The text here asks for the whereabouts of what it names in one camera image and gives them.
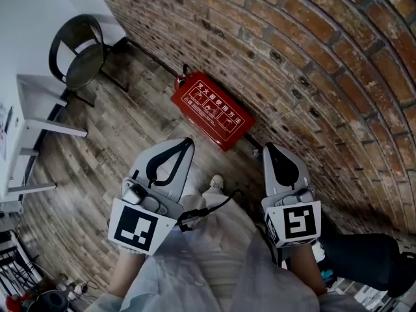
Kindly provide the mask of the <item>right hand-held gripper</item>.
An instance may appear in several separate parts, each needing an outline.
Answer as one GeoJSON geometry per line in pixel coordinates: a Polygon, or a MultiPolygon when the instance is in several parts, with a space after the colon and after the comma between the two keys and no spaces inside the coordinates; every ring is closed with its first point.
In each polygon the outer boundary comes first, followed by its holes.
{"type": "Polygon", "coordinates": [[[310,188],[304,188],[309,184],[305,162],[289,149],[268,142],[263,149],[263,164],[269,197],[261,205],[274,245],[288,248],[319,238],[321,202],[315,199],[310,188]]]}

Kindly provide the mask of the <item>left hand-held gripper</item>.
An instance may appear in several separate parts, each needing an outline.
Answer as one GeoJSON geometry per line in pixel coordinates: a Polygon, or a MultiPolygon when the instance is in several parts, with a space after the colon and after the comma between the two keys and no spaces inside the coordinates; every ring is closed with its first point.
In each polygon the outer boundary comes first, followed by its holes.
{"type": "Polygon", "coordinates": [[[156,144],[138,156],[133,178],[152,190],[130,177],[124,178],[121,196],[112,203],[108,230],[111,242],[139,254],[153,255],[157,251],[184,211],[178,201],[194,150],[193,139],[178,138],[156,144]],[[169,176],[158,178],[158,167],[173,157],[176,161],[169,176]]]}

